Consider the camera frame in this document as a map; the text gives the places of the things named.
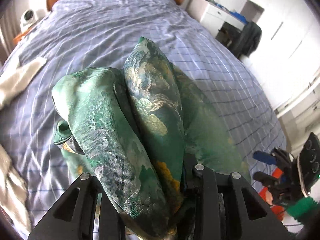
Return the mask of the green sleeved right forearm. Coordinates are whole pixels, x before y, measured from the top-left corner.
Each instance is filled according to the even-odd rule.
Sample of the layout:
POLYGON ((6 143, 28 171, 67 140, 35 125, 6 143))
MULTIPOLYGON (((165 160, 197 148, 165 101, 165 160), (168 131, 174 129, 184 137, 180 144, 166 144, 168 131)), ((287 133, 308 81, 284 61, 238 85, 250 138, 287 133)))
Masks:
POLYGON ((286 212, 299 223, 310 223, 319 213, 319 201, 312 197, 300 199, 295 205, 287 208, 286 212))

